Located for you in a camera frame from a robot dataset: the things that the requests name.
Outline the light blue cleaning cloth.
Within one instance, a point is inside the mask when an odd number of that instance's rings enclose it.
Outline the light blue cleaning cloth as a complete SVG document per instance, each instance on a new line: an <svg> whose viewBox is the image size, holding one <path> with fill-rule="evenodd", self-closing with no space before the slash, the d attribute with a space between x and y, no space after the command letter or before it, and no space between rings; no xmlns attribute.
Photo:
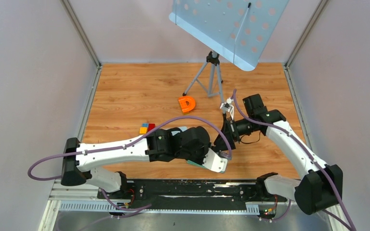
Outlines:
<svg viewBox="0 0 370 231"><path fill-rule="evenodd" d="M175 131L178 131L178 132L184 132L187 130L187 127L186 126L181 126L181 127L176 127L175 128Z"/></svg>

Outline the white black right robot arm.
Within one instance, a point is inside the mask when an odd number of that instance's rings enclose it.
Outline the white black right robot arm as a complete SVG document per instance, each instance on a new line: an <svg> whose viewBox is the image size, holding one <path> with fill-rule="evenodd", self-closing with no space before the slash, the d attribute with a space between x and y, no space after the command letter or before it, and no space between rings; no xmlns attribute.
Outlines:
<svg viewBox="0 0 370 231"><path fill-rule="evenodd" d="M299 179L294 180L271 172L256 179L256 194L262 201L281 196L295 201L307 215L342 204L343 172L338 165L329 165L318 157L293 131L279 110L267 110L259 94L243 99L246 114L235 121L239 110L233 94L220 109L223 112L221 134L213 143L213 151L229 158L242 136L259 131L270 139L293 164Z"/></svg>

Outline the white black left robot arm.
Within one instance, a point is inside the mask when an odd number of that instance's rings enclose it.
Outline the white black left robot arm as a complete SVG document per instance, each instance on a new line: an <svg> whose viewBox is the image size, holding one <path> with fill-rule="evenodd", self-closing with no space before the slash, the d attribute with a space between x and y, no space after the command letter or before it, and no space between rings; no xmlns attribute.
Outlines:
<svg viewBox="0 0 370 231"><path fill-rule="evenodd" d="M122 162L169 162L184 159L211 169L214 152L210 137L203 127L158 129L139 141L123 140L101 144L80 143L77 138L66 141L61 174L63 186L91 184L122 199L128 194L126 175L112 173L105 165Z"/></svg>

